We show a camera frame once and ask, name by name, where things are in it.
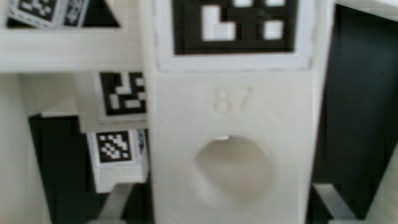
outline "white frame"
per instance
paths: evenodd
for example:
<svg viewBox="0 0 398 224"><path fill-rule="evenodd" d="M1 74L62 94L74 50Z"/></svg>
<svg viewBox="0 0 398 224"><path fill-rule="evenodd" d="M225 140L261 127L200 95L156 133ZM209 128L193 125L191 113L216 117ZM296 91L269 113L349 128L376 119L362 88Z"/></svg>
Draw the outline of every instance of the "white frame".
<svg viewBox="0 0 398 224"><path fill-rule="evenodd" d="M154 3L158 70L168 72L309 70L312 61L312 33L316 19L316 0L298 1L296 43L293 53L259 53L236 55L174 55L172 0Z"/></svg>
<svg viewBox="0 0 398 224"><path fill-rule="evenodd" d="M134 0L106 0L120 28L5 29L8 2L0 1L0 73L142 70Z"/></svg>

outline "black background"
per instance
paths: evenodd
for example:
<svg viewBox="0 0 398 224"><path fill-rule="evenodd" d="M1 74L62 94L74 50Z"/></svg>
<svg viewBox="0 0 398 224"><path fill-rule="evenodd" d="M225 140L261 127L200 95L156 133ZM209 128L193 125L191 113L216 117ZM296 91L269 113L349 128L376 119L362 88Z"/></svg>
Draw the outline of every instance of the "black background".
<svg viewBox="0 0 398 224"><path fill-rule="evenodd" d="M362 218L398 140L398 23L337 7L312 182L332 183ZM76 117L30 118L53 224L95 218L85 136ZM134 188L124 218L152 223L150 184ZM326 224L310 193L307 223Z"/></svg>

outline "white 3d printed part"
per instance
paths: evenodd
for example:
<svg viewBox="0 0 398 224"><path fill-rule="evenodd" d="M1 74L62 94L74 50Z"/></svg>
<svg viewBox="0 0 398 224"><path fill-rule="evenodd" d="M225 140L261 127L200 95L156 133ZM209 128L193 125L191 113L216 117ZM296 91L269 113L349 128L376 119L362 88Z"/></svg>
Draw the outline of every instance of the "white 3d printed part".
<svg viewBox="0 0 398 224"><path fill-rule="evenodd" d="M307 17L307 23L314 23L307 30L314 39L305 39L314 46L310 66L293 69L294 63L280 58L287 71L257 66L255 72L230 59L252 54L271 58L271 52L234 48L245 52L227 53L225 48L213 47L218 40L191 41L190 47L168 48L179 40L184 46L184 37L200 32L200 26L188 24L195 21L179 21L191 25L191 33L182 33L179 40L158 42L168 32L177 32L172 23L161 23L170 21L172 7L158 7L163 2L170 3L140 0L156 224L303 224L333 1L296 1L300 13L316 15ZM200 2L174 0L174 7L198 12ZM158 55L163 47L191 63L184 68L200 67L195 71L172 68ZM213 64L209 54L218 58ZM229 72L214 72L214 67Z"/></svg>

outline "white plastic panel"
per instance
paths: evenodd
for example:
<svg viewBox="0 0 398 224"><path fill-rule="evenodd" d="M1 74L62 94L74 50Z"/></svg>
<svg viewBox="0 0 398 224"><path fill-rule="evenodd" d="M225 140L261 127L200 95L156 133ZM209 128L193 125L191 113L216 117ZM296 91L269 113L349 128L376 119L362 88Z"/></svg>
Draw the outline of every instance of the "white plastic panel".
<svg viewBox="0 0 398 224"><path fill-rule="evenodd" d="M227 55L230 72L163 72L152 6L140 1L156 223L303 224L333 1L317 2L305 71L241 71Z"/></svg>
<svg viewBox="0 0 398 224"><path fill-rule="evenodd" d="M108 193L117 183L145 182L147 145L138 132L143 130L86 134L97 193Z"/></svg>

